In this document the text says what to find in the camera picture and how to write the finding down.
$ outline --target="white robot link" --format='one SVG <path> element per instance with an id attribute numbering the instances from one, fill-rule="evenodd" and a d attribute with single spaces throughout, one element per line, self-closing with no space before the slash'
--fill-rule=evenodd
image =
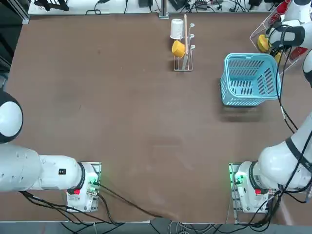
<path id="1" fill-rule="evenodd" d="M 20 104 L 0 91 L 0 192 L 67 190 L 67 205 L 90 212 L 97 203 L 99 173 L 92 163 L 68 156 L 39 155 L 34 150 L 10 144 L 21 132 Z"/>
<path id="2" fill-rule="evenodd" d="M 311 0 L 292 0 L 286 14 L 267 30 L 266 37 L 272 48 L 296 47 L 312 49 Z M 306 80 L 312 86 L 312 51 L 303 64 Z M 312 131 L 312 113 L 298 131 L 282 143 L 265 148 L 258 161 L 243 162 L 235 174 L 235 183 L 243 212 L 255 213 L 268 199 L 270 189 L 279 190 L 290 179 L 303 147 Z M 303 154 L 300 165 L 288 185 L 288 190 L 308 186 L 307 198 L 311 198 L 308 185 L 312 175 L 311 142 Z"/>

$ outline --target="tabletop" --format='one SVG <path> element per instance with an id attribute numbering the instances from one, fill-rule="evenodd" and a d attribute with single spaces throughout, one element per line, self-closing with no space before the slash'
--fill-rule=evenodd
<path id="1" fill-rule="evenodd" d="M 266 16 L 190 14 L 196 48 L 188 73 L 173 71 L 170 20 L 157 14 L 33 17 L 22 28 L 6 87 L 24 111 L 14 144 L 100 161 L 103 184 L 155 214 L 224 223 L 229 163 L 257 160 L 291 134 L 277 101 L 242 109 L 224 107 L 220 98 L 224 58 L 256 52 L 249 36 Z M 312 109 L 301 64 L 287 72 L 283 91 L 285 108 L 300 125 Z M 63 191 L 35 194 L 66 202 Z M 152 218 L 103 195 L 116 221 Z M 0 199 L 2 221 L 64 220 L 19 193 Z M 311 225 L 311 208 L 286 197 L 274 222 Z M 102 206 L 93 215 L 107 219 Z"/>

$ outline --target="white cup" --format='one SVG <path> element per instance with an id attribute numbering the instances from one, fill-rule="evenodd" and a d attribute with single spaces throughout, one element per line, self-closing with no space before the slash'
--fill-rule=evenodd
<path id="1" fill-rule="evenodd" d="M 171 20 L 171 31 L 170 37 L 175 40 L 179 40 L 183 37 L 183 20 L 182 19 L 172 19 Z"/>

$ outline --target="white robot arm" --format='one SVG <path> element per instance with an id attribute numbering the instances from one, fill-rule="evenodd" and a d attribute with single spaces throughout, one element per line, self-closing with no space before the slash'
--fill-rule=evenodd
<path id="1" fill-rule="evenodd" d="M 20 104 L 0 91 L 0 192 L 66 190 L 69 207 L 93 211 L 97 190 L 93 182 L 99 182 L 99 174 L 92 164 L 68 156 L 39 155 L 8 143 L 18 136 L 22 125 Z"/>
<path id="2" fill-rule="evenodd" d="M 286 14 L 267 30 L 272 48 L 296 47 L 312 49 L 311 0 L 292 0 Z M 303 64 L 303 72 L 312 85 L 312 51 Z M 243 162 L 235 174 L 242 210 L 255 213 L 269 197 L 270 189 L 278 190 L 290 179 L 312 131 L 312 113 L 298 131 L 282 143 L 265 148 L 257 162 Z M 288 185 L 288 190 L 305 188 L 312 176 L 312 143 L 309 142 L 301 163 Z"/>
<path id="3" fill-rule="evenodd" d="M 272 25 L 267 37 L 272 48 L 300 46 L 312 49 L 311 0 L 292 0 L 282 21 Z M 304 75 L 312 86 L 312 52 L 309 51 L 303 64 Z"/>

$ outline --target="wire basket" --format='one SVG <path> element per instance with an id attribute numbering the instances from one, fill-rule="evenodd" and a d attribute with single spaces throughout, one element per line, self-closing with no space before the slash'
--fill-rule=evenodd
<path id="1" fill-rule="evenodd" d="M 232 53 L 224 59 L 222 102 L 226 106 L 257 106 L 277 99 L 275 59 L 268 54 Z M 277 74 L 277 88 L 280 79 Z"/>

